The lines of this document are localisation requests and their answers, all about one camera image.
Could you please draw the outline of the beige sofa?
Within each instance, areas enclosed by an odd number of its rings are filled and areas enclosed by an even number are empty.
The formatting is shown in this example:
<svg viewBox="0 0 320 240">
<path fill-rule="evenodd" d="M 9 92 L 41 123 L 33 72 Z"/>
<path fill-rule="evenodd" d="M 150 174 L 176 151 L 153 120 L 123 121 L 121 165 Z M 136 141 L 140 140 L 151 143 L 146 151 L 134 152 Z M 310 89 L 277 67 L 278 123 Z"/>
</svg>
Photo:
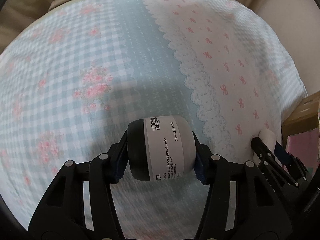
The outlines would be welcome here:
<svg viewBox="0 0 320 240">
<path fill-rule="evenodd" d="M 291 55 L 307 93 L 319 91 L 319 7 L 315 0 L 266 0 L 257 14 Z"/>
</svg>

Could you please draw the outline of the cardboard box with pink flaps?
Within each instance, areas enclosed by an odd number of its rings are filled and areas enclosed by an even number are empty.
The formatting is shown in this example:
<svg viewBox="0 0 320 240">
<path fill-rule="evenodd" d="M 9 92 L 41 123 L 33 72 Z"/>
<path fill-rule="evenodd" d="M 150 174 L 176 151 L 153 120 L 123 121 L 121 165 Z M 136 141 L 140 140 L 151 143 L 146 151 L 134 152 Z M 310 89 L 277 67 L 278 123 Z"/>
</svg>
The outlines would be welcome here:
<svg viewBox="0 0 320 240">
<path fill-rule="evenodd" d="M 319 92 L 304 98 L 281 126 L 283 145 L 314 175 L 319 166 Z"/>
</svg>

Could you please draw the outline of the white earbuds case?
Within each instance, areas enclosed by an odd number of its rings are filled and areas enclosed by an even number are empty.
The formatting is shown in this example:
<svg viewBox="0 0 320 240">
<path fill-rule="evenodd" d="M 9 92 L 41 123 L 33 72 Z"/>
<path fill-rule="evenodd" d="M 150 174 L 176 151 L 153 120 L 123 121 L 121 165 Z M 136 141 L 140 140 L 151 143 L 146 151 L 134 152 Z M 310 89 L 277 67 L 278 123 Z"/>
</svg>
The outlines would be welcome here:
<svg viewBox="0 0 320 240">
<path fill-rule="evenodd" d="M 259 154 L 257 154 L 257 152 L 254 150 L 256 147 L 254 146 L 255 143 L 255 139 L 259 138 L 267 147 L 268 149 L 271 151 L 271 156 L 273 157 L 273 159 L 275 159 L 274 157 L 274 149 L 276 146 L 276 135 L 274 132 L 272 132 L 269 129 L 262 129 L 258 136 L 256 138 L 253 138 L 251 141 L 251 148 L 253 150 L 253 161 L 256 165 L 259 165 L 260 163 L 260 157 Z"/>
</svg>

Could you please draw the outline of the grey black cosmetic jar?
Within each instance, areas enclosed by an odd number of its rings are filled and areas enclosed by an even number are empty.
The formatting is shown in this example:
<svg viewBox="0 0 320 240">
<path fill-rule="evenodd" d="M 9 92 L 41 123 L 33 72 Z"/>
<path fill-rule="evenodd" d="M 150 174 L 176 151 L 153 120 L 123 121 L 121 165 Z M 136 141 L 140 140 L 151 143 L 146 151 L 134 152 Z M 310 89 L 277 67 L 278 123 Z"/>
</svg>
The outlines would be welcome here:
<svg viewBox="0 0 320 240">
<path fill-rule="evenodd" d="M 193 169 L 196 147 L 191 127 L 178 115 L 132 121 L 127 152 L 133 177 L 141 181 L 181 178 Z"/>
</svg>

